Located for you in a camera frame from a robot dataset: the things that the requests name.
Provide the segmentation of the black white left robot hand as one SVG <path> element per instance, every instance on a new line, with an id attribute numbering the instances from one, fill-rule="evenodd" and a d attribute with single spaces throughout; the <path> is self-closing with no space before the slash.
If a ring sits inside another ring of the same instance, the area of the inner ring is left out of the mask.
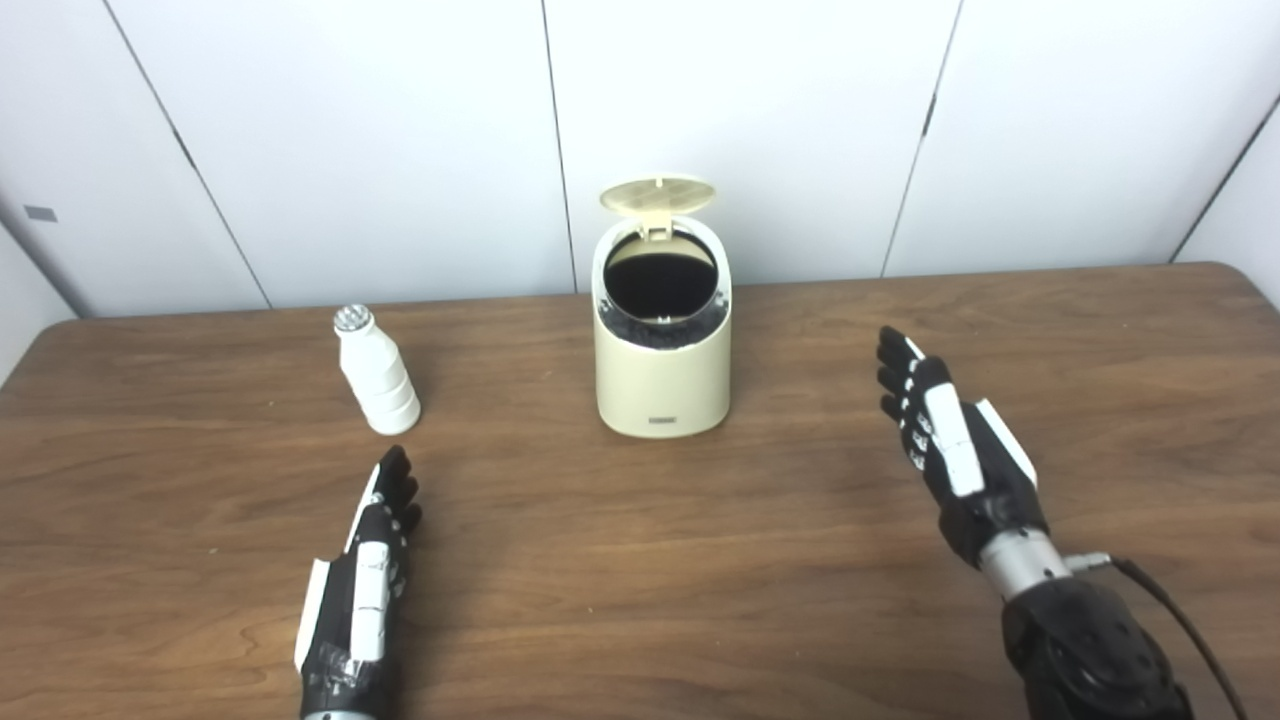
<path id="1" fill-rule="evenodd" d="M 401 664 L 394 629 L 410 583 L 410 539 L 422 519 L 419 483 L 393 445 L 371 470 L 343 551 L 314 560 L 294 669 L 301 719 L 393 719 Z"/>

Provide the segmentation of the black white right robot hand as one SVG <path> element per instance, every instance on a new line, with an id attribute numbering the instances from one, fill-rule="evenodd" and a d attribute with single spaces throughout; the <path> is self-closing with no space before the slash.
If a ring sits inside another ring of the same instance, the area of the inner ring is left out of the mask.
<path id="1" fill-rule="evenodd" d="M 960 398 L 946 361 L 891 325 L 879 329 L 876 357 L 879 409 L 938 507 L 947 546 L 978 568 L 1002 533 L 1047 536 L 1036 469 L 995 406 Z"/>

